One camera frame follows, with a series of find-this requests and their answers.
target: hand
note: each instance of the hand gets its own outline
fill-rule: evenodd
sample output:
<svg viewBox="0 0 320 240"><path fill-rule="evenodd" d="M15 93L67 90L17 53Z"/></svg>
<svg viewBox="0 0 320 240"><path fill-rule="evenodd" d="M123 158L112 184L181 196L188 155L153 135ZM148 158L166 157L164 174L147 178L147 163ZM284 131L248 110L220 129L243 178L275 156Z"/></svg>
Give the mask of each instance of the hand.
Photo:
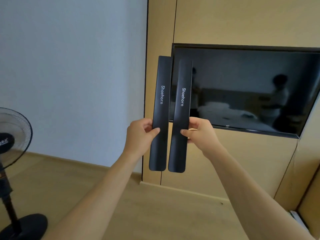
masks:
<svg viewBox="0 0 320 240"><path fill-rule="evenodd" d="M146 153L160 128L152 129L152 119L144 118L132 121L127 128L127 138L123 154L138 161Z"/></svg>
<svg viewBox="0 0 320 240"><path fill-rule="evenodd" d="M216 149L223 148L209 120L190 117L189 129L182 129L181 134L189 137L188 143L194 143L205 157L210 157Z"/></svg>

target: fan base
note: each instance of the fan base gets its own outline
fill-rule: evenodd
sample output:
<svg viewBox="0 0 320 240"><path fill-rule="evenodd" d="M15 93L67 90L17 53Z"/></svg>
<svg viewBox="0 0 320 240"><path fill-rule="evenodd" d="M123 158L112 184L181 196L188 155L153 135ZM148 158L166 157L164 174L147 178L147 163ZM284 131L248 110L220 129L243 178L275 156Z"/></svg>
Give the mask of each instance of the fan base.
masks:
<svg viewBox="0 0 320 240"><path fill-rule="evenodd" d="M0 232L1 240L40 240L45 234L48 220L42 214L27 215L19 219L22 232L18 236L13 236L14 231L9 225Z"/></svg>

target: black television screen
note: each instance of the black television screen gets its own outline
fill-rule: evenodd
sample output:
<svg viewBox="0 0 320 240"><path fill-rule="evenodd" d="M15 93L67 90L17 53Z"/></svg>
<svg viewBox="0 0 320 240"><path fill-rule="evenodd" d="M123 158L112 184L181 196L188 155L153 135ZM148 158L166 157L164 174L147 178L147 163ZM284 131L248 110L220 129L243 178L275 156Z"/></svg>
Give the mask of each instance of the black television screen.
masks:
<svg viewBox="0 0 320 240"><path fill-rule="evenodd" d="M170 113L179 60L193 61L190 116L214 127L300 136L317 99L320 49L173 44Z"/></svg>

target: tv bezel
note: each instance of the tv bezel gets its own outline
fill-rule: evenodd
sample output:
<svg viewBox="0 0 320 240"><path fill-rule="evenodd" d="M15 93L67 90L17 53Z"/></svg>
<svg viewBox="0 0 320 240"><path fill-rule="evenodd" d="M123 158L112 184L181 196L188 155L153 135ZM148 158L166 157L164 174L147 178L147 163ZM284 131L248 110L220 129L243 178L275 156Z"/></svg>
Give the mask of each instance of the tv bezel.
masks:
<svg viewBox="0 0 320 240"><path fill-rule="evenodd" d="M219 49L219 50L246 50L246 51L280 51L280 52L304 52L304 53L318 53L320 54L320 48L317 47L294 47L294 46L256 46L256 45L224 45L224 44L186 44L186 43L173 43L171 48L171 58L172 58L172 66L171 66L171 85L170 85L170 94L172 88L172 76L173 76L173 64L174 64L174 49L175 48L194 48L194 49ZM312 98L312 109L309 111L307 115L307 119L303 125L303 128L299 134L292 133L284 133L284 132L271 132L264 130L252 130L252 129L243 129L236 127L227 127L221 125L211 124L213 128L223 129L223 130L231 130L231 131L240 131L247 133L256 133L263 135L271 135L271 136L280 136L280 137L288 137L299 139L303 134L306 124L309 120L310 114L314 110L315 104L319 98L320 92L320 83L316 89L315 96Z"/></svg>

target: black shoehorn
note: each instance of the black shoehorn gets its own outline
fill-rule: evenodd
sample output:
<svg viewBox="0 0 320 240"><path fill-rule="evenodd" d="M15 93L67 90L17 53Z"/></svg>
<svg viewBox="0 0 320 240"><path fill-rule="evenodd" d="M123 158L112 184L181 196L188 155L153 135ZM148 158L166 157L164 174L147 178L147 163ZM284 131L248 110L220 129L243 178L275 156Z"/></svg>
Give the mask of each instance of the black shoehorn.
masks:
<svg viewBox="0 0 320 240"><path fill-rule="evenodd" d="M188 138L183 136L180 130L189 129L191 82L192 60L182 59L179 61L176 106L168 164L169 171L174 173L183 173L186 169Z"/></svg>
<svg viewBox="0 0 320 240"><path fill-rule="evenodd" d="M160 132L151 143L149 169L152 171L164 171L167 164L171 65L170 56L159 56L152 128L159 127Z"/></svg>

